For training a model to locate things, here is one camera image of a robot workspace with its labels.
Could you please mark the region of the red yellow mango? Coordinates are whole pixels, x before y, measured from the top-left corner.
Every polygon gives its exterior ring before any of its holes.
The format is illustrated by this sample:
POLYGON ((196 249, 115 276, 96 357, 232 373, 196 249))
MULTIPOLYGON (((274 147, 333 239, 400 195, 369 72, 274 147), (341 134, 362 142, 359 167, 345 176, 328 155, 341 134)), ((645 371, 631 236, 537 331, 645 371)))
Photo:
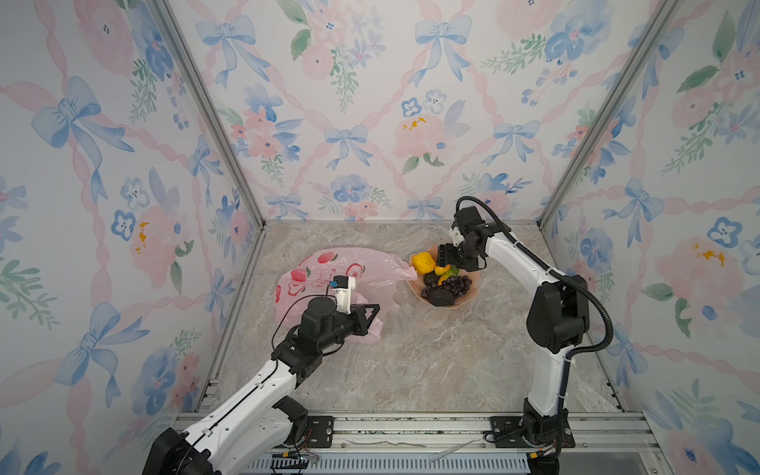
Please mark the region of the red yellow mango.
POLYGON ((452 266, 450 264, 445 266, 436 266, 435 267, 435 275, 437 275, 437 278, 439 277, 447 270, 449 270, 452 266))

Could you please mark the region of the yellow bell pepper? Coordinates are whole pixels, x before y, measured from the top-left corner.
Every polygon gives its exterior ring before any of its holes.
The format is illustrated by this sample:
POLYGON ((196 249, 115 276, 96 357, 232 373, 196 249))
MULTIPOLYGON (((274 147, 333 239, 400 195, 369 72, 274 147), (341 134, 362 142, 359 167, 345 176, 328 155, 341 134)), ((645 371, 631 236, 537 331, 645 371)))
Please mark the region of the yellow bell pepper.
POLYGON ((424 251, 423 253, 417 253, 412 257, 412 265, 419 275, 425 276, 435 271, 437 262, 430 253, 424 251))

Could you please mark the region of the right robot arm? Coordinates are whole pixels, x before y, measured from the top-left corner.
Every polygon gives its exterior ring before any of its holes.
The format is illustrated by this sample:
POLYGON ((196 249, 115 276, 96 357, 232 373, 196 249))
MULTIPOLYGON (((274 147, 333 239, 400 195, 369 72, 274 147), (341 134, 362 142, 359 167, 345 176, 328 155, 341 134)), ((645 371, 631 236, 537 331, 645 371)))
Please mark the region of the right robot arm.
POLYGON ((588 289, 538 257, 485 202, 465 196, 455 206, 452 242, 439 247, 437 260, 467 272, 490 263, 507 269, 528 291, 528 336, 536 347, 532 388, 524 400, 518 429, 491 435, 496 445, 519 437, 540 456, 557 456, 564 447, 565 400, 572 352, 589 330, 588 289))

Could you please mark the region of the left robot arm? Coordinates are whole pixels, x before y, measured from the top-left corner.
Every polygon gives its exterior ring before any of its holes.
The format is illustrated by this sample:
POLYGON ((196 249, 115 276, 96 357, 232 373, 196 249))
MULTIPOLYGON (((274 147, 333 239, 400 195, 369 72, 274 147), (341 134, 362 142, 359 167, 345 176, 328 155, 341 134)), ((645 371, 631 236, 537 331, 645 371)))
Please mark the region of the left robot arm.
POLYGON ((301 322, 275 346, 247 385, 184 431, 166 429, 152 444, 144 474, 239 474, 265 452, 296 447, 308 410, 291 394, 322 364, 332 346, 367 336, 378 304, 316 296, 301 322))

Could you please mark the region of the pink plastic bag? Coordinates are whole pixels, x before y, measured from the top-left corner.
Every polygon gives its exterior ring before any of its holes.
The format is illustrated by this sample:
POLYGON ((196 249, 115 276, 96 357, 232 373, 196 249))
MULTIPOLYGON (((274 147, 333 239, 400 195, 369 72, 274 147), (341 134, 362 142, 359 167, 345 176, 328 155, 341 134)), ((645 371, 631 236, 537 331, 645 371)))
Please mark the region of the pink plastic bag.
POLYGON ((368 334, 349 338, 351 342, 375 344, 381 340, 384 319, 399 309, 394 300, 397 284, 417 277, 412 265, 398 255, 367 247, 323 249, 280 277, 275 289, 275 319, 289 330, 301 322, 312 298, 350 297, 348 304, 379 306, 368 334))

